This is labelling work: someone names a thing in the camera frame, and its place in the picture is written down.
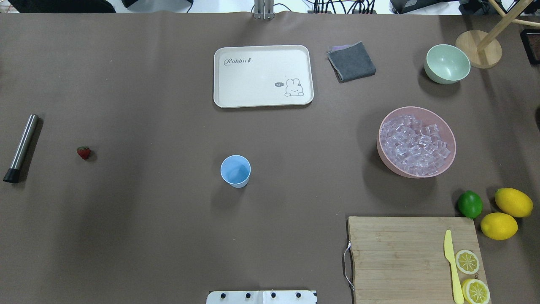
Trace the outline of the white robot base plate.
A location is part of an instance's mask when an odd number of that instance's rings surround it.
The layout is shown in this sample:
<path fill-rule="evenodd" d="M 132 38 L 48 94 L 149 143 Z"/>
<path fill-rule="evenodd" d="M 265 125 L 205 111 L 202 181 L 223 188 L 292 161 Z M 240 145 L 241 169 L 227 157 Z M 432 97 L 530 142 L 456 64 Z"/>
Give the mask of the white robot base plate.
<path fill-rule="evenodd" d="M 240 290 L 214 291 L 207 304 L 316 304 L 318 297 L 311 290 Z"/>

